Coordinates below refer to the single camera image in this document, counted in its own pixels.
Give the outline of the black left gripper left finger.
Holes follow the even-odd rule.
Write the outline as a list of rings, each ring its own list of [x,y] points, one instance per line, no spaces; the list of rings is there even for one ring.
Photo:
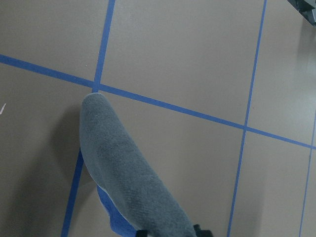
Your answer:
[[[147,230],[137,230],[136,237],[148,237],[148,231]]]

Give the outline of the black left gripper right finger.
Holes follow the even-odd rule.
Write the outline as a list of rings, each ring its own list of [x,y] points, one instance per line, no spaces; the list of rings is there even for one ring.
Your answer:
[[[194,231],[197,237],[213,237],[213,233],[210,230],[202,230],[200,225],[193,225]]]

